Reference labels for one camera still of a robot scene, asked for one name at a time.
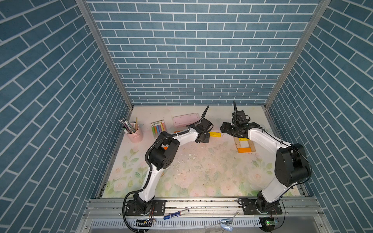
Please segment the wooden block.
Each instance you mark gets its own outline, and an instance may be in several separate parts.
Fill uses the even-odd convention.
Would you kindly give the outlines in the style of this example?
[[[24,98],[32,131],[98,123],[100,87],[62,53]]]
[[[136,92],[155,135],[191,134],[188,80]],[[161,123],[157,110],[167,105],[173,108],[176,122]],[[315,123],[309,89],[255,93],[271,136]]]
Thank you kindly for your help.
[[[240,143],[239,138],[234,137],[233,139],[234,139],[234,142],[235,142],[236,148],[237,148],[237,149],[241,148],[241,143]]]

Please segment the light orange block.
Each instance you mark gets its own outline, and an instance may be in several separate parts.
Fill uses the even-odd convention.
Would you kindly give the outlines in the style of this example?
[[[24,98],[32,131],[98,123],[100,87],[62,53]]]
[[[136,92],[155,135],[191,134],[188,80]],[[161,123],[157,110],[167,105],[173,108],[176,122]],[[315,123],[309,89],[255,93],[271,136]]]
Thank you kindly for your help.
[[[237,148],[238,153],[250,153],[252,152],[251,148]]]

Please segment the wooden block low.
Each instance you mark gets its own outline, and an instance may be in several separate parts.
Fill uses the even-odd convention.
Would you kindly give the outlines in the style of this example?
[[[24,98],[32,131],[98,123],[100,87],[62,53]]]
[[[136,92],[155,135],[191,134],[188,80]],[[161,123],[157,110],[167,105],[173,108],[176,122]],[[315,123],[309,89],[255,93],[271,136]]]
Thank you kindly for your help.
[[[253,141],[248,140],[248,144],[249,144],[249,146],[250,146],[251,152],[256,152],[256,148],[255,148],[255,146],[254,146]]]

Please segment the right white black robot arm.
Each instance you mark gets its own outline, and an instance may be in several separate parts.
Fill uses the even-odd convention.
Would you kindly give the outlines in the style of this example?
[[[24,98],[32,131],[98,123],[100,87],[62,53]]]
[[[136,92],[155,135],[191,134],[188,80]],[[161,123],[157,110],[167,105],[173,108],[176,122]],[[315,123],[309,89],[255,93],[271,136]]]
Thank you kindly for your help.
[[[301,144],[285,142],[255,122],[233,102],[232,122],[223,122],[220,131],[236,138],[246,138],[275,155],[275,177],[256,199],[258,210],[264,211],[278,204],[281,197],[294,186],[305,183],[312,176],[312,168]]]

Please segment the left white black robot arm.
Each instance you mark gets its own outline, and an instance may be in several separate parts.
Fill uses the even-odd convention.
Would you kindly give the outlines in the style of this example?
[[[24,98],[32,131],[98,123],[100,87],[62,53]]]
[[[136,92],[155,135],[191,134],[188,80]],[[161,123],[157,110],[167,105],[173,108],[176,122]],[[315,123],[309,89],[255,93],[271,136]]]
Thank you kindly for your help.
[[[135,202],[139,204],[151,202],[155,197],[156,186],[163,171],[172,164],[179,147],[190,142],[208,143],[213,126],[209,120],[201,118],[188,125],[183,131],[174,134],[162,132],[145,154],[149,172],[141,191],[134,194]]]

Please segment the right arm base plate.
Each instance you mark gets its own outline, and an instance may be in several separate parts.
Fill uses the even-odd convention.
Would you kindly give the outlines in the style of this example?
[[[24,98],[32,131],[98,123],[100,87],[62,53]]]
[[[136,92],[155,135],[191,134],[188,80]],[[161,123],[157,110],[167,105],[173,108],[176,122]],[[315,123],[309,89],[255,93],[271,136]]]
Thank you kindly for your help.
[[[279,201],[267,203],[263,199],[240,198],[238,204],[242,206],[245,215],[283,214]]]

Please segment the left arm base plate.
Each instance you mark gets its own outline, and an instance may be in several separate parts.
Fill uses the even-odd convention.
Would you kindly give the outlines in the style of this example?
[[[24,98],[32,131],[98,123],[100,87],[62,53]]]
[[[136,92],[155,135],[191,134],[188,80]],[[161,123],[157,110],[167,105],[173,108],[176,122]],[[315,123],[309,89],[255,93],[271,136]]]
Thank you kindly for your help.
[[[163,216],[165,214],[165,200],[151,200],[147,203],[130,200],[124,208],[126,216],[153,215]]]

